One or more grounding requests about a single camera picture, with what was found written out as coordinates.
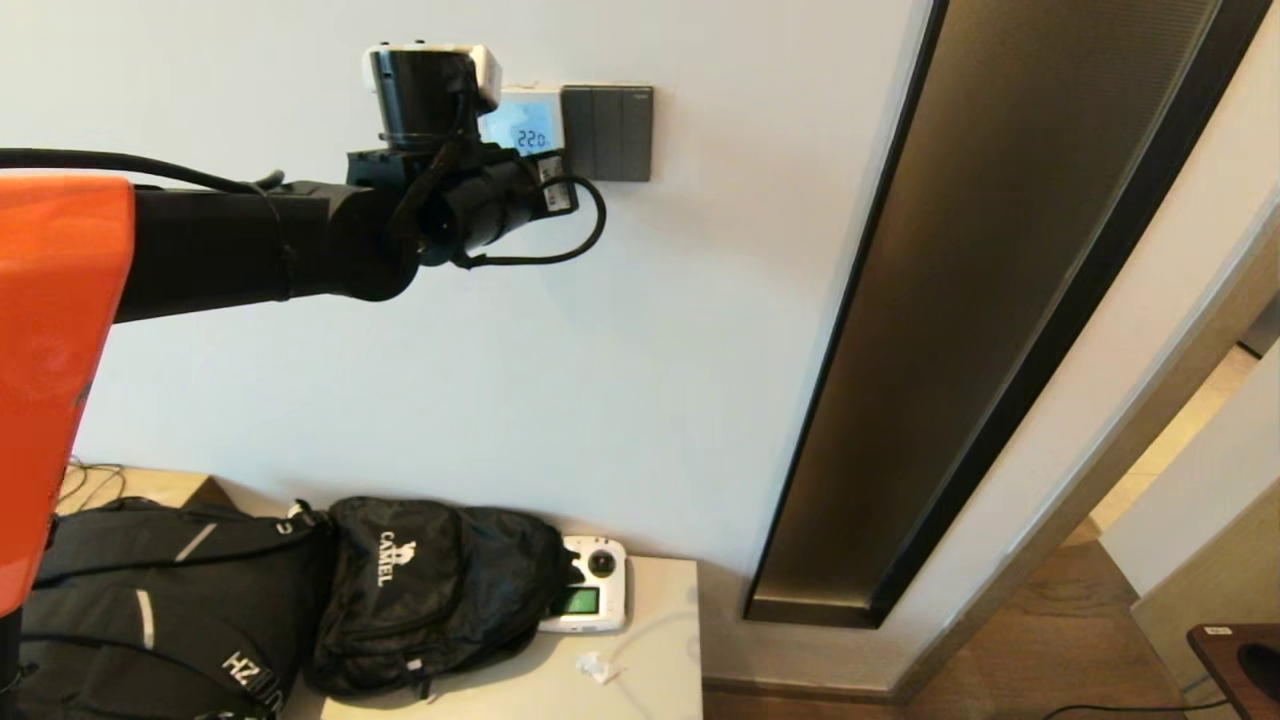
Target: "backpack strap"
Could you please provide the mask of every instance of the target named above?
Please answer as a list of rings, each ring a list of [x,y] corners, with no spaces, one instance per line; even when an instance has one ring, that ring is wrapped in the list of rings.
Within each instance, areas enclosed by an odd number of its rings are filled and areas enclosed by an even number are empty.
[[[23,611],[22,641],[120,646],[204,675],[268,717],[284,706],[291,678],[239,630],[191,603],[141,588],[35,591]]]
[[[323,512],[289,519],[227,518],[142,505],[68,515],[59,523],[35,585],[131,568],[174,568],[268,555],[328,532]]]

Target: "temperature reading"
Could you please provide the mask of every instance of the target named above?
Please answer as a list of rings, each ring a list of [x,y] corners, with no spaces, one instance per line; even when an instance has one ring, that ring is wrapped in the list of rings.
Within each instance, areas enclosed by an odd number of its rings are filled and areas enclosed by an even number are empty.
[[[517,150],[543,150],[544,147],[547,147],[547,133],[532,129],[516,132]]]

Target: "reflective strip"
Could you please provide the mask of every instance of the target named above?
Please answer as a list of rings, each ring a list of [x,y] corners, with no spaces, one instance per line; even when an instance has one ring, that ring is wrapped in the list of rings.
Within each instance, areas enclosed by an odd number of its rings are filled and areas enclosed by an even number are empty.
[[[205,538],[207,538],[209,533],[214,532],[214,528],[216,528],[216,527],[218,527],[218,523],[210,523],[210,524],[205,525],[205,529],[200,530],[200,534],[196,536],[191,542],[188,542],[187,547],[182,548],[182,552],[179,552],[178,557],[174,557],[173,561],[174,562],[182,562],[183,560],[186,560],[187,556],[191,555],[191,552],[193,550],[196,550],[197,547],[200,547],[200,543],[205,542]]]
[[[151,596],[138,591],[138,609],[142,610],[142,646],[152,650],[156,646],[156,621],[151,616]]]

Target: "robotic arm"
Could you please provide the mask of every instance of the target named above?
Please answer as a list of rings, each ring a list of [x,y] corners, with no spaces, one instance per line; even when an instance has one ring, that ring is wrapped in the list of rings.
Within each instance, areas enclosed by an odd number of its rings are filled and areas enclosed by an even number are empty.
[[[20,607],[52,539],[54,500],[113,323],[308,295],[389,300],[417,268],[553,264],[604,231],[600,193],[557,151],[529,158],[480,140],[500,69],[483,46],[380,45],[366,53],[387,147],[348,154],[347,182],[253,183],[131,155],[0,150],[0,169],[138,172],[0,181],[0,720],[18,682]],[[596,208],[577,249],[547,258],[480,251],[521,225]]]

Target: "orange robot arm segment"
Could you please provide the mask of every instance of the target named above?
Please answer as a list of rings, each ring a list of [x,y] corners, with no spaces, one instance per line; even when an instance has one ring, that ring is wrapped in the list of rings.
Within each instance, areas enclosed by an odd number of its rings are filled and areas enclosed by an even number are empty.
[[[0,177],[0,616],[26,600],[133,256],[113,177]]]

